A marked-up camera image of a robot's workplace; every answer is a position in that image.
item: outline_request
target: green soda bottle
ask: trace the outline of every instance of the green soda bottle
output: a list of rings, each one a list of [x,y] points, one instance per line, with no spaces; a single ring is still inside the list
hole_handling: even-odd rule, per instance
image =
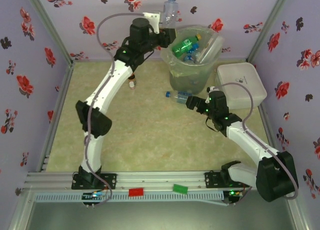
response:
[[[197,34],[193,37],[189,37],[182,41],[181,43],[175,45],[172,48],[172,51],[176,57],[180,57],[183,55],[183,53],[186,53],[187,51],[192,49],[192,45],[197,43],[199,40],[201,40],[201,35]]]

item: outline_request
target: wallpaper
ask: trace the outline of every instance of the wallpaper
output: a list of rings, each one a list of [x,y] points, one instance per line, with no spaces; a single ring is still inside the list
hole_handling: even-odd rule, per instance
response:
[[[28,0],[0,0],[0,226],[35,172],[67,68]]]
[[[166,0],[40,0],[74,60],[108,56],[97,42],[97,26],[116,13],[162,11]],[[221,58],[247,58],[277,0],[176,0],[177,28],[203,25],[225,38]],[[129,35],[134,17],[115,17],[101,26],[100,37],[113,53]],[[152,58],[160,58],[159,50]]]
[[[254,60],[278,149],[294,157],[310,229],[320,225],[319,1],[288,0]]]

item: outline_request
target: white cable tray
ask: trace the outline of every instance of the white cable tray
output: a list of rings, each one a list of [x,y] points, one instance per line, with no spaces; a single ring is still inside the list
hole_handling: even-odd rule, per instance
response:
[[[99,200],[83,200],[82,193],[37,193],[37,203],[84,203],[100,202]],[[220,201],[224,199],[223,191],[194,191],[188,194],[175,192],[145,192],[143,196],[129,197],[128,192],[112,193],[109,202],[180,202],[180,201]]]

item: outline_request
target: box lid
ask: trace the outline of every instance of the box lid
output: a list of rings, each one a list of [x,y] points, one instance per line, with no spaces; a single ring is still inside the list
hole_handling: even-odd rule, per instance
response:
[[[235,82],[246,87],[253,99],[264,99],[267,92],[260,80],[255,67],[250,63],[224,64],[217,68],[217,76],[221,84]],[[239,86],[228,85],[222,87],[227,99],[249,99],[248,93]]]

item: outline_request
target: red block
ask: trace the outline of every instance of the red block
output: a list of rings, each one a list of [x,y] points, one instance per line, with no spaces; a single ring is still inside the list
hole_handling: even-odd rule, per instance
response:
[[[144,195],[144,189],[129,189],[129,197],[136,197],[136,196],[143,196]]]

